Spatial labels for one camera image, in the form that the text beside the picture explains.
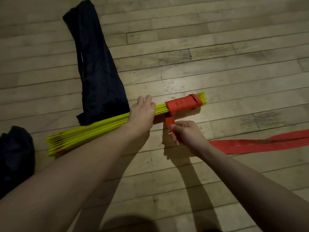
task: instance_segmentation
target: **folded yellow fan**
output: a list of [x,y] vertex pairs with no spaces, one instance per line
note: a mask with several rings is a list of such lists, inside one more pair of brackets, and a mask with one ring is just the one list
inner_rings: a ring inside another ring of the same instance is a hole
[[[206,104],[205,92],[196,94]],[[168,113],[168,107],[165,103],[156,106],[155,115]],[[98,121],[88,126],[81,126],[71,130],[63,131],[59,134],[50,135],[47,137],[49,145],[48,156],[62,155],[70,150],[73,150],[82,144],[85,144],[95,138],[110,132],[121,125],[125,124],[129,119],[129,113],[115,116],[106,120]]]

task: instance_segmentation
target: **dark blue fabric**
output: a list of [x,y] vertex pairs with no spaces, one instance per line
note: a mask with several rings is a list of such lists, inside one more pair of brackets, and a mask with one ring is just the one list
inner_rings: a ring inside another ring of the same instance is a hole
[[0,199],[34,174],[35,152],[32,137],[13,126],[0,137]]
[[90,0],[82,1],[63,16],[76,45],[83,86],[81,125],[130,111],[125,89],[106,46],[98,15]]

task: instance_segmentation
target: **yellow folded bundle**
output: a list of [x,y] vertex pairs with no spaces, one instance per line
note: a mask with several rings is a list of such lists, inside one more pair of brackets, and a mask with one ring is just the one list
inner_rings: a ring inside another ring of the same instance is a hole
[[[201,92],[196,95],[203,102],[203,105],[205,105],[205,92]],[[165,103],[156,106],[156,116],[168,112],[169,111]],[[82,144],[94,140],[95,138],[120,127],[125,124],[128,119],[129,113],[125,113],[106,120],[98,121],[88,126],[81,126],[63,131],[59,134],[50,135],[47,137],[46,141],[49,145],[48,156],[65,154],[70,150],[81,146]]]

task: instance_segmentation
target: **navy blue cloth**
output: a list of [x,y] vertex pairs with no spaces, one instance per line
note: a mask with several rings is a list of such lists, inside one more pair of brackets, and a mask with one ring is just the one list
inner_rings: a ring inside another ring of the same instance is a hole
[[13,126],[0,137],[0,199],[34,174],[35,152],[32,137]]
[[89,125],[130,111],[124,86],[106,46],[98,15],[90,0],[63,16],[75,41],[82,80],[83,113],[77,118]]

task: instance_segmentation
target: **red strap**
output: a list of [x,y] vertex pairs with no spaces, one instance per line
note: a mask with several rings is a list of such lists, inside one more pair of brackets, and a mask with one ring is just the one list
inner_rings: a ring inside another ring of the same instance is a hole
[[280,151],[309,145],[309,130],[284,133],[262,140],[215,140],[210,143],[226,154]]
[[165,115],[167,127],[176,136],[177,140],[184,144],[180,133],[175,133],[173,130],[171,130],[171,125],[176,124],[173,115],[175,115],[177,112],[197,109],[203,105],[203,102],[197,97],[196,94],[190,94],[186,97],[174,99],[165,103],[168,107],[168,110],[170,111],[169,114]]

